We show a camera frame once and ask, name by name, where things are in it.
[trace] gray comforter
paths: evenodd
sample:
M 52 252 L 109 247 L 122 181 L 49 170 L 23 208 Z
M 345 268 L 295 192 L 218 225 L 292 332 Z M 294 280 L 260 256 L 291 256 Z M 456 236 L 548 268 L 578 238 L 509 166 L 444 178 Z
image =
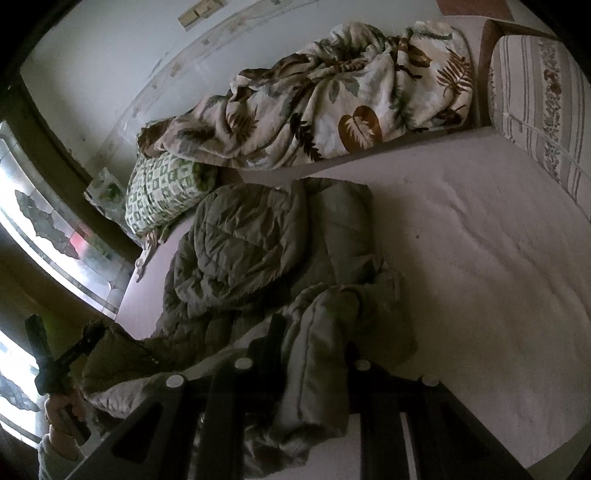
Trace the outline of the gray comforter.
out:
M 225 186 L 199 204 L 179 243 L 152 337 L 138 342 L 110 324 L 82 388 L 95 407 L 124 418 L 168 372 L 198 378 L 243 355 L 280 312 L 288 320 L 287 386 L 276 411 L 245 436 L 245 473 L 268 475 L 345 433 L 350 341 L 386 367 L 411 353 L 401 299 L 400 277 L 374 248 L 366 186 L 328 179 Z

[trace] sleeve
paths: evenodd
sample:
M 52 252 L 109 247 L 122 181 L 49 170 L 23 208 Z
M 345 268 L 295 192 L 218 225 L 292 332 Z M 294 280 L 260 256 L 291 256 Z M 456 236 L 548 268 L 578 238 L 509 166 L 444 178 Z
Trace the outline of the sleeve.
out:
M 65 480 L 72 470 L 83 460 L 84 454 L 79 452 L 76 460 L 62 457 L 49 442 L 49 435 L 45 435 L 38 447 L 39 452 L 39 480 Z

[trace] striped pillow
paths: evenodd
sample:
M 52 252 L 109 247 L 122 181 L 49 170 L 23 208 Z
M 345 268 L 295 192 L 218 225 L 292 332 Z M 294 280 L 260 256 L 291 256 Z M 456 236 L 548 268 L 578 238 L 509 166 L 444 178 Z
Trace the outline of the striped pillow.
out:
M 495 128 L 523 148 L 591 221 L 591 85 L 556 40 L 510 35 L 496 45 L 488 82 Z

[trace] pillow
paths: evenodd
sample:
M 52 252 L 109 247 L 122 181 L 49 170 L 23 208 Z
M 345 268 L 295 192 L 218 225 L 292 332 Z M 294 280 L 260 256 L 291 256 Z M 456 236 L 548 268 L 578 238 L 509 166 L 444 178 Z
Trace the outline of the pillow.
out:
M 591 219 L 591 85 L 556 40 L 502 37 L 491 61 L 489 113 Z
M 213 190 L 217 167 L 164 152 L 138 156 L 125 197 L 125 221 L 137 236 L 164 225 Z

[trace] window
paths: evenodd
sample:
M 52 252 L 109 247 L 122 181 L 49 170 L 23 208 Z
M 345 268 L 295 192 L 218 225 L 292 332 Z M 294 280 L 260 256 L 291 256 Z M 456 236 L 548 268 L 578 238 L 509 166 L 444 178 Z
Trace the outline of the window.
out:
M 0 394 L 0 424 L 8 433 L 26 444 L 36 447 L 45 429 L 43 398 L 37 394 L 35 376 L 39 369 L 35 359 L 0 332 L 0 374 L 14 382 L 40 411 L 21 410 Z
M 0 124 L 0 223 L 56 281 L 115 318 L 133 266 L 60 200 Z

